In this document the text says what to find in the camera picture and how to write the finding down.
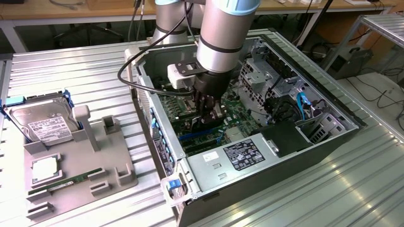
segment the gray stand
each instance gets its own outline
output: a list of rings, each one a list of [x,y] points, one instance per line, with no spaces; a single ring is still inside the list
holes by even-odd
[[[112,116],[107,116],[102,122],[90,124],[87,106],[74,108],[74,117],[80,121],[84,129],[72,133],[71,141],[51,147],[44,146],[42,142],[24,144],[28,200],[26,216],[34,223],[138,184],[119,121]],[[60,174],[32,184],[32,162],[52,156],[58,156]]]

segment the ribbed metal surface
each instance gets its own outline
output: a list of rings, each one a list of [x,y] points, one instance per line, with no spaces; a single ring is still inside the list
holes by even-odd
[[[360,22],[404,48],[404,16],[368,15]]]
[[[368,127],[326,160],[251,196],[194,226],[399,226],[404,224],[404,147],[396,131],[336,87],[334,79],[276,33],[266,32],[299,64],[334,92]],[[176,226],[159,189],[159,177],[128,89],[116,79],[128,44],[19,54],[12,65],[10,96],[67,88],[76,104],[87,104],[92,121],[114,114],[139,177],[134,188],[72,210],[40,225]],[[4,122],[0,153],[0,226],[27,226],[23,192],[23,138]]]

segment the power supply label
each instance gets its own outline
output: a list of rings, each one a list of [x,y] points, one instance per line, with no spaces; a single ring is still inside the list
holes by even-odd
[[[63,116],[32,122],[28,126],[43,142],[51,142],[71,136],[71,130]]]
[[[236,170],[243,170],[266,160],[252,139],[236,143],[223,149]]]

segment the hard drive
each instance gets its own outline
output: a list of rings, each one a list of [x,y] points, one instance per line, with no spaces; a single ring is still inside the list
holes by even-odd
[[[80,129],[72,115],[72,102],[64,92],[24,99],[7,99],[3,107],[8,119],[19,127],[28,142],[42,141],[47,146],[70,141]]]

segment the sticker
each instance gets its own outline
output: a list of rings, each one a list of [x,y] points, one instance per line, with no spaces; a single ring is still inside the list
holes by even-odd
[[[70,127],[62,116],[32,122],[28,126],[42,142],[51,142],[71,136]]]
[[[266,160],[251,139],[228,146],[223,150],[238,171]]]
[[[216,158],[219,158],[219,155],[218,155],[216,151],[203,155],[203,159],[204,159],[206,162],[212,161]]]

